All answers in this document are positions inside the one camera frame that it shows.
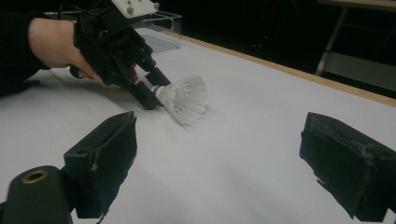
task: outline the wire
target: wire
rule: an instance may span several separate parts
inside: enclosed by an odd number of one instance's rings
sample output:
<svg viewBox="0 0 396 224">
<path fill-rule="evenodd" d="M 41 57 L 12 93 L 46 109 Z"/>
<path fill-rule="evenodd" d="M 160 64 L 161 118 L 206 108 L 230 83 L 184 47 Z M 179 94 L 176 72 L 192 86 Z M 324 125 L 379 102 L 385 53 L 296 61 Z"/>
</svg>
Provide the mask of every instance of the wire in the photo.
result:
<svg viewBox="0 0 396 224">
<path fill-rule="evenodd" d="M 94 8 L 96 8 L 97 6 L 99 6 L 99 4 L 102 3 L 102 1 L 103 1 L 103 0 L 94 1 L 94 2 L 91 4 L 91 6 L 89 7 L 89 9 L 94 9 Z"/>
<path fill-rule="evenodd" d="M 100 2 L 102 2 L 102 0 L 99 0 L 98 3 L 95 4 L 94 6 L 96 7 Z M 102 11 L 100 11 L 100 12 L 98 12 L 98 13 L 93 13 L 93 12 L 91 12 L 91 11 L 89 11 L 89 10 L 82 9 L 82 8 L 76 7 L 76 6 L 74 6 L 74 5 L 61 4 L 61 5 L 59 5 L 58 20 L 61 19 L 63 7 L 69 7 L 69 8 L 72 8 L 72 9 L 74 9 L 74 10 L 77 10 L 77 11 L 79 11 L 79 12 L 87 13 L 88 15 L 91 15 L 91 16 L 94 16 L 94 17 L 100 16 L 102 13 L 104 13 L 105 11 L 108 10 L 108 7 L 106 7 L 105 9 L 103 9 Z"/>
<path fill-rule="evenodd" d="M 367 55 L 366 57 L 371 60 L 380 50 L 381 48 L 389 41 L 389 39 L 395 34 L 396 32 L 396 27 L 394 27 L 392 30 L 389 31 L 387 35 L 385 35 L 382 39 L 377 41 L 374 45 L 372 45 L 369 49 L 364 50 L 359 54 L 359 57 L 363 57 L 364 55 Z"/>
<path fill-rule="evenodd" d="M 99 222 L 97 222 L 96 224 L 101 224 L 103 219 L 105 219 L 105 216 L 106 216 L 105 214 L 102 214 L 102 216 L 100 217 Z"/>
</svg>

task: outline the white feathers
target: white feathers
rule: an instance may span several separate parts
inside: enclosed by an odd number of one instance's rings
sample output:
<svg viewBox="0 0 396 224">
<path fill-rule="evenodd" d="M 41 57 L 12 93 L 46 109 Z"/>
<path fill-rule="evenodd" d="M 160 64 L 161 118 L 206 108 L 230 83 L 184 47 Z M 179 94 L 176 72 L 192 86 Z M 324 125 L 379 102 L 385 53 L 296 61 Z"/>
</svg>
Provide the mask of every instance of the white feathers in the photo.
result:
<svg viewBox="0 0 396 224">
<path fill-rule="evenodd" d="M 155 88 L 155 95 L 181 124 L 192 124 L 206 111 L 206 84 L 194 76 L 175 84 Z"/>
</svg>

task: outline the wooden table edge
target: wooden table edge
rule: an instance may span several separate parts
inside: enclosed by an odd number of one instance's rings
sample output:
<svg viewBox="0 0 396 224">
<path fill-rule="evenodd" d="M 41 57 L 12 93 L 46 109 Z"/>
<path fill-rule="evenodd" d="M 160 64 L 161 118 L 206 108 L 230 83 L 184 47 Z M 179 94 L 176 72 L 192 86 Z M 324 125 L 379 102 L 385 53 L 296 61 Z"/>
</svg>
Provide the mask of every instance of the wooden table edge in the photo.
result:
<svg viewBox="0 0 396 224">
<path fill-rule="evenodd" d="M 389 0 L 318 0 L 318 3 L 339 7 L 355 7 L 390 12 L 396 11 L 396 2 Z"/>
<path fill-rule="evenodd" d="M 256 58 L 256 57 L 241 53 L 241 52 L 237 52 L 237 51 L 232 50 L 232 49 L 226 49 L 224 47 L 213 45 L 213 44 L 207 43 L 205 41 L 194 39 L 194 38 L 191 38 L 191 37 L 188 37 L 188 36 L 185 36 L 185 35 L 183 35 L 181 37 L 181 39 L 185 40 L 185 41 L 188 41 L 188 42 L 191 42 L 193 44 L 197 44 L 197 45 L 209 48 L 209 49 L 214 49 L 214 50 L 217 50 L 217 51 L 220 51 L 220 52 L 224 52 L 224 53 L 227 53 L 227 54 L 230 54 L 230 55 L 233 55 L 233 56 L 236 56 L 236 57 L 239 57 L 241 59 L 245 59 L 245 60 L 248 60 L 248 61 L 251 61 L 251 62 L 254 62 L 254 63 L 259 63 L 259 64 L 262 64 L 262 65 L 274 68 L 276 70 L 288 73 L 290 75 L 293 75 L 293 76 L 296 76 L 296 77 L 300 77 L 300 78 L 303 78 L 303 79 L 306 79 L 306 80 L 309 80 L 309 81 L 312 81 L 312 82 L 316 82 L 316 83 L 319 83 L 321 85 L 324 85 L 324 86 L 327 86 L 327 87 L 330 87 L 330 88 L 333 88 L 333 89 L 337 89 L 339 91 L 344 91 L 344 92 L 347 92 L 347 93 L 350 93 L 350 94 L 357 95 L 359 97 L 363 97 L 363 98 L 366 98 L 366 99 L 369 99 L 369 100 L 372 100 L 372 101 L 379 102 L 379 103 L 384 104 L 384 105 L 391 105 L 391 106 L 396 107 L 396 99 L 392 99 L 392 98 L 384 96 L 384 95 L 380 95 L 380 94 L 373 93 L 373 92 L 370 92 L 370 91 L 366 91 L 366 90 L 362 90 L 362 89 L 359 89 L 359 88 L 351 87 L 351 86 L 348 86 L 348 85 L 345 85 L 345 84 L 342 84 L 342 83 L 339 83 L 339 82 L 336 82 L 336 81 L 332 81 L 332 80 L 329 80 L 329 79 L 326 79 L 326 78 L 323 78 L 323 77 L 318 77 L 318 76 L 315 76 L 315 75 L 312 75 L 312 74 L 308 74 L 306 72 L 302 72 L 302 71 L 299 71 L 299 70 L 296 70 L 296 69 L 293 69 L 293 68 L 289 68 L 289 67 L 281 65 L 281 64 L 271 63 L 271 62 L 265 61 L 264 59 L 259 59 L 259 58 Z"/>
</svg>

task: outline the white table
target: white table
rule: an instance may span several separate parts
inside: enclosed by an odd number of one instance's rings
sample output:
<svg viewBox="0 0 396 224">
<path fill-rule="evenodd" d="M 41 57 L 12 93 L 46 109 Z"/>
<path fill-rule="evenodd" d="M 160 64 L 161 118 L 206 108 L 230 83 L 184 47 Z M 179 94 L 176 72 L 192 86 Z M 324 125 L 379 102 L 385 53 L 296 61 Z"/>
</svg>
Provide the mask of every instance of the white table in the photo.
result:
<svg viewBox="0 0 396 224">
<path fill-rule="evenodd" d="M 395 100 L 187 37 L 154 59 L 171 81 L 204 79 L 209 105 L 201 120 L 181 127 L 117 87 L 67 69 L 40 71 L 32 79 L 41 85 L 0 98 L 0 201 L 16 175 L 63 167 L 63 154 L 83 136 L 133 110 L 137 157 L 104 223 L 359 223 L 300 159 L 300 133 L 315 112 L 395 149 Z M 395 218 L 389 211 L 385 223 Z"/>
</svg>

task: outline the black sleeve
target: black sleeve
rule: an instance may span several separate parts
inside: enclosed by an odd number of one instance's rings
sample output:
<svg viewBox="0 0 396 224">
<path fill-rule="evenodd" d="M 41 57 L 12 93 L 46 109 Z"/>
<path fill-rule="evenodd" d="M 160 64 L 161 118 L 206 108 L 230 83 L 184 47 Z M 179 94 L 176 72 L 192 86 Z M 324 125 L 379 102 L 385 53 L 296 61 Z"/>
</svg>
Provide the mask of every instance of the black sleeve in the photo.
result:
<svg viewBox="0 0 396 224">
<path fill-rule="evenodd" d="M 28 27 L 42 12 L 26 14 L 0 11 L 0 90 L 18 84 L 39 69 L 48 69 L 30 50 Z"/>
</svg>

